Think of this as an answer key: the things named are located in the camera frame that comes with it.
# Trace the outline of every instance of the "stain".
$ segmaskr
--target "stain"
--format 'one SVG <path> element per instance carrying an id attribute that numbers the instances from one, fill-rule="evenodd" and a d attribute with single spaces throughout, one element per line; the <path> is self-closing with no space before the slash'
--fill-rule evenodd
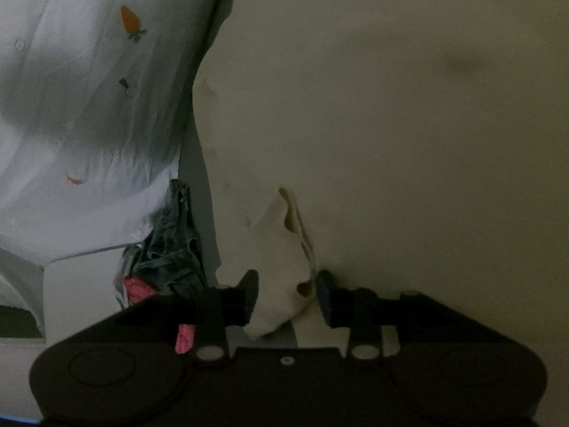
<path id="1" fill-rule="evenodd" d="M 304 298 L 310 297 L 312 294 L 312 281 L 301 282 L 297 285 L 297 292 Z"/>
<path id="2" fill-rule="evenodd" d="M 486 62 L 477 56 L 446 54 L 443 57 L 445 71 L 452 75 L 473 75 L 482 70 Z"/>
<path id="3" fill-rule="evenodd" d="M 70 176 L 67 177 L 67 180 L 72 182 L 73 184 L 83 184 L 81 180 L 78 180 L 77 178 L 72 178 Z"/>

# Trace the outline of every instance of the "white fabric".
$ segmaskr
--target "white fabric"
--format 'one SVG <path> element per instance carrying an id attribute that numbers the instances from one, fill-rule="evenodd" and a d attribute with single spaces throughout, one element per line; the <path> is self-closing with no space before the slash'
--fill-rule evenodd
<path id="1" fill-rule="evenodd" d="M 295 207 L 281 189 L 221 256 L 216 276 L 222 285 L 236 286 L 249 270 L 259 273 L 257 303 L 244 327 L 252 339 L 273 332 L 308 305 L 309 294 L 301 295 L 297 287 L 311 282 L 314 271 L 300 230 Z"/>
<path id="2" fill-rule="evenodd" d="M 43 263 L 146 236 L 213 4 L 0 0 L 0 247 Z M 138 43 L 122 6 L 147 31 Z"/>
<path id="3" fill-rule="evenodd" d="M 235 0 L 193 89 L 222 261 L 283 186 L 341 286 L 569 341 L 568 39 L 569 0 Z"/>
<path id="4" fill-rule="evenodd" d="M 39 331 L 44 333 L 42 267 L 0 249 L 0 275 L 2 282 L 9 285 L 13 294 L 19 298 L 17 306 L 29 310 L 36 320 Z M 14 300 L 13 295 L 12 299 L 4 296 L 0 298 L 0 305 L 7 305 L 2 303 L 6 298 L 7 301 Z"/>
<path id="5" fill-rule="evenodd" d="M 15 290 L 13 286 L 6 280 L 1 271 L 0 271 L 0 306 L 27 309 L 27 306 L 22 297 L 20 297 L 20 295 L 18 294 L 18 291 Z"/>

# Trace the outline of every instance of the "pink cloth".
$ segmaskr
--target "pink cloth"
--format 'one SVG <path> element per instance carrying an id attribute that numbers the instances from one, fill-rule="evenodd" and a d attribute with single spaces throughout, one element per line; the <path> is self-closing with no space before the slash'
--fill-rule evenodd
<path id="1" fill-rule="evenodd" d="M 136 305 L 145 298 L 157 294 L 158 292 L 150 287 L 146 282 L 134 276 L 127 276 L 123 280 L 130 305 Z M 193 347 L 193 335 L 195 325 L 178 325 L 178 336 L 176 339 L 176 353 L 187 353 Z"/>

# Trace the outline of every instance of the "white cloth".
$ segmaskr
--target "white cloth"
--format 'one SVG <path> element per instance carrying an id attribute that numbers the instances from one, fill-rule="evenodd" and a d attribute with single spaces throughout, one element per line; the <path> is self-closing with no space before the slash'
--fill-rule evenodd
<path id="1" fill-rule="evenodd" d="M 569 342 L 568 39 L 569 0 L 234 0 L 193 88 L 221 258 L 283 186 L 341 286 Z"/>
<path id="2" fill-rule="evenodd" d="M 45 264 L 146 237 L 214 2 L 0 0 L 1 248 Z"/>
<path id="3" fill-rule="evenodd" d="M 216 272 L 222 285 L 235 286 L 249 270 L 259 273 L 259 294 L 244 327 L 252 339 L 273 332 L 297 315 L 314 295 L 309 247 L 291 198 L 280 189 L 250 226 L 235 237 Z M 305 291 L 298 290 L 306 284 Z"/>

